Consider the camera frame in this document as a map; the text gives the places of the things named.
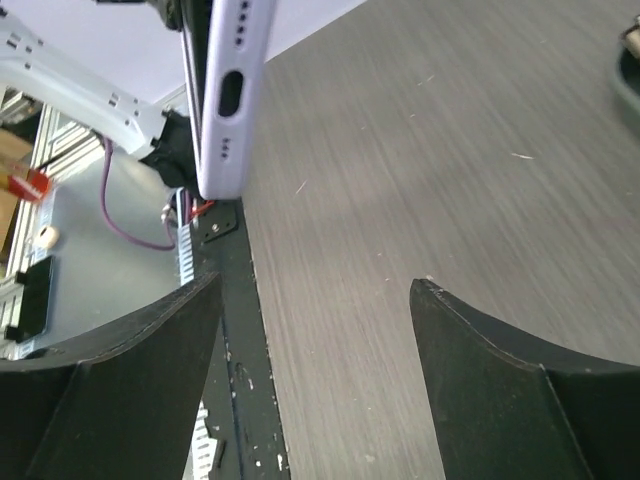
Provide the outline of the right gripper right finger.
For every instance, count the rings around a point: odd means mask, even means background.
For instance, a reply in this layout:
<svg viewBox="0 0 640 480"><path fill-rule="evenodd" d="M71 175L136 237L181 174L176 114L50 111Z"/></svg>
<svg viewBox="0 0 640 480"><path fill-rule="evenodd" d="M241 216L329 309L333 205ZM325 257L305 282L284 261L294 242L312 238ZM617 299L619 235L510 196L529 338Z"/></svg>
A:
<svg viewBox="0 0 640 480"><path fill-rule="evenodd" d="M635 479L639 369L543 340L415 280L413 329L449 479Z"/></svg>

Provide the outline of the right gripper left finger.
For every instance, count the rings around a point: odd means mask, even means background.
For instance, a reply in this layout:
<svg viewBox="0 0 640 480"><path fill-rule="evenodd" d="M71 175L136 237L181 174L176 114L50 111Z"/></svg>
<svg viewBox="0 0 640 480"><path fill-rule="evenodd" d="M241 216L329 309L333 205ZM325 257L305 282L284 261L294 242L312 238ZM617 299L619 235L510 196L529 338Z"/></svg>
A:
<svg viewBox="0 0 640 480"><path fill-rule="evenodd" d="M197 315L210 359L222 280L199 276ZM31 357L1 364L5 479L178 479L198 401L186 373L180 289Z"/></svg>

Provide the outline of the phone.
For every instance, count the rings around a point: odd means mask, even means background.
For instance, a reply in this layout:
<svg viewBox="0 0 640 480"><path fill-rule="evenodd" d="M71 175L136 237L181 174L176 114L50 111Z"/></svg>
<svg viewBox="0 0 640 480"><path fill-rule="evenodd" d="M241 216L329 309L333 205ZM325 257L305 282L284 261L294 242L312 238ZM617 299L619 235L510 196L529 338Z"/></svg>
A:
<svg viewBox="0 0 640 480"><path fill-rule="evenodd" d="M275 1L181 1L195 166L207 200L242 195Z"/></svg>

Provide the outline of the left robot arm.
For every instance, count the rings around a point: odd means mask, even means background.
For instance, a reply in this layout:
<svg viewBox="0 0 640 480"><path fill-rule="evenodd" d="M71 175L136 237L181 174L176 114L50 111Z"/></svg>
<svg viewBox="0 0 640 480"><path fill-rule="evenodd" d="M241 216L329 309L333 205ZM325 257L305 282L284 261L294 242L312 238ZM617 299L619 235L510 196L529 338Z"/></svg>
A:
<svg viewBox="0 0 640 480"><path fill-rule="evenodd" d="M1 82L119 145L164 184L199 194L190 118L96 75L1 9Z"/></svg>

